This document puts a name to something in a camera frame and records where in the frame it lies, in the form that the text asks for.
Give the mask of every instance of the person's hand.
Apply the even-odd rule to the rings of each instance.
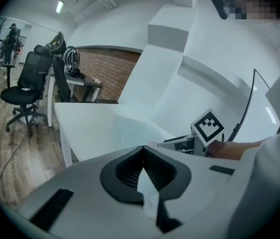
[[[214,141],[208,147],[208,154],[213,158],[234,159],[240,160],[245,150],[258,147],[260,142],[220,142]]]

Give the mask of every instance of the fluorescent light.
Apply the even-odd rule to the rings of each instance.
[[[57,6],[57,9],[56,9],[56,12],[57,12],[57,13],[60,13],[60,11],[61,11],[63,5],[64,5],[64,3],[61,2],[61,1],[59,1],[58,6]]]
[[[272,111],[270,110],[270,108],[269,108],[269,107],[266,107],[266,110],[267,110],[267,112],[268,112],[268,114],[269,114],[269,116],[270,116],[270,118],[271,118],[273,124],[276,124],[276,125],[277,125],[276,118],[275,118],[275,116],[273,115],[273,113],[272,113]]]

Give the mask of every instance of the brick wall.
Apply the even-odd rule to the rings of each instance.
[[[98,99],[118,100],[141,54],[125,50],[80,48],[80,70],[103,82]],[[80,99],[86,89],[79,86],[75,96]]]

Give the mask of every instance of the wooden floor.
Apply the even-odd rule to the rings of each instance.
[[[16,85],[20,72],[21,68],[12,69],[12,86]],[[6,88],[5,76],[6,70],[0,69],[0,93]],[[39,112],[47,114],[46,106],[47,97],[44,97],[39,102]],[[22,121],[10,125],[10,132],[5,131],[7,121],[13,117],[13,107],[0,99],[0,174],[8,159],[27,135],[27,126]],[[25,137],[4,171],[0,181],[0,200],[16,208],[30,192],[63,168],[64,161],[57,118],[53,115],[53,127],[51,128],[42,118],[38,118],[33,129],[33,136]]]

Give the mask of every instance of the office chair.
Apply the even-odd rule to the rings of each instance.
[[[53,58],[46,55],[41,55],[38,52],[29,52],[24,67],[21,71],[20,77],[17,82],[17,86],[7,88],[2,91],[0,98],[5,102],[12,105],[19,105],[20,108],[14,108],[13,114],[20,112],[14,118],[12,118],[6,125],[6,132],[9,132],[9,125],[17,121],[18,119],[25,117],[28,127],[28,136],[32,137],[32,121],[28,122],[28,116],[44,117],[44,121],[47,120],[45,114],[37,112],[38,106],[34,103],[42,99],[42,92],[44,90],[44,83],[48,74],[49,67],[53,62]]]
[[[96,104],[118,104],[116,100],[105,100],[105,99],[96,99],[94,102],[79,102],[76,97],[73,95],[71,99],[70,93],[71,90],[66,80],[66,75],[64,71],[64,63],[59,57],[54,57],[53,68],[55,74],[55,81],[58,86],[60,99],[64,103],[96,103]]]

